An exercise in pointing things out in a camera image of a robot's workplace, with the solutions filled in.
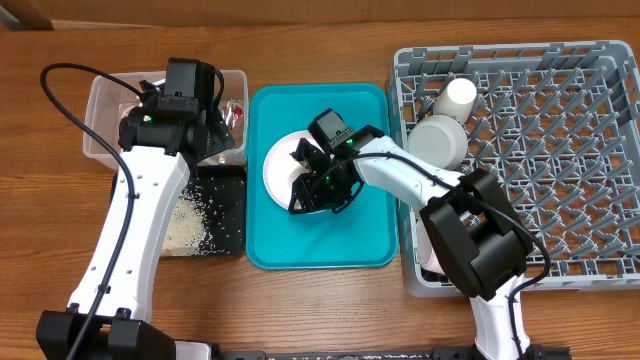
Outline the grey-rimmed white bowl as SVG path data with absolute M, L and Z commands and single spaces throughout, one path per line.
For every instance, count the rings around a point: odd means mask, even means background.
M 444 115 L 432 115 L 419 122 L 408 135 L 409 153 L 433 166 L 455 170 L 468 150 L 462 125 Z

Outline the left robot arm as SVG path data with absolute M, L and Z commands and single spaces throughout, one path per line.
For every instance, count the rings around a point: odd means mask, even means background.
M 171 58 L 161 85 L 141 82 L 140 105 L 121 120 L 116 146 L 55 97 L 50 102 L 117 162 L 109 210 L 89 266 L 63 311 L 45 311 L 36 340 L 48 359 L 216 359 L 206 341 L 176 340 L 151 325 L 158 261 L 175 204 L 197 164 L 234 140 L 218 106 L 224 77 L 216 67 Z

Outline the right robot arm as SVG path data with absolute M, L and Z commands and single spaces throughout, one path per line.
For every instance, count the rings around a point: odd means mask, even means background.
M 308 131 L 291 154 L 304 171 L 292 183 L 290 214 L 339 213 L 366 185 L 392 194 L 418 211 L 444 275 L 470 298 L 476 353 L 524 358 L 530 342 L 516 300 L 534 239 L 496 178 L 430 165 L 378 128 L 347 126 L 332 109 Z

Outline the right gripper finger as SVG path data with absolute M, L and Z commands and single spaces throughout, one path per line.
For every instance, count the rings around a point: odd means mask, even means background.
M 312 145 L 306 138 L 299 140 L 296 149 L 290 156 L 310 172 L 316 172 L 323 165 L 323 152 Z
M 314 197 L 311 194 L 313 180 L 312 174 L 301 174 L 293 181 L 291 198 L 288 205 L 288 211 L 291 215 L 308 214 L 319 211 L 319 208 L 314 203 Z

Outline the small white plate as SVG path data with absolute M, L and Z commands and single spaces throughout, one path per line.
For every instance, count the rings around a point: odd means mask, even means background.
M 426 227 L 421 220 L 416 223 L 416 259 L 422 269 L 444 275 L 444 271 L 435 254 Z

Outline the white paper cup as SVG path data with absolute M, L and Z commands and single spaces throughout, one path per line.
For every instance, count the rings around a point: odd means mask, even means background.
M 444 115 L 464 124 L 469 119 L 477 97 L 477 88 L 471 80 L 456 78 L 444 88 L 435 105 L 434 115 Z

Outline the large white plate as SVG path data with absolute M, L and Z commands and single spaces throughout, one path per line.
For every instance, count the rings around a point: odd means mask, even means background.
M 324 151 L 307 130 L 296 131 L 278 140 L 269 150 L 263 166 L 263 180 L 271 199 L 284 210 L 289 208 L 293 182 L 299 175 L 309 170 L 296 161 L 291 154 L 297 149 L 301 139 L 306 139 Z

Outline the red foil snack wrapper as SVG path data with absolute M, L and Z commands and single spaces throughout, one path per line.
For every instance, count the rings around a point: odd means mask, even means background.
M 229 132 L 236 135 L 241 132 L 244 125 L 244 106 L 240 100 L 227 100 L 221 110 L 223 120 Z

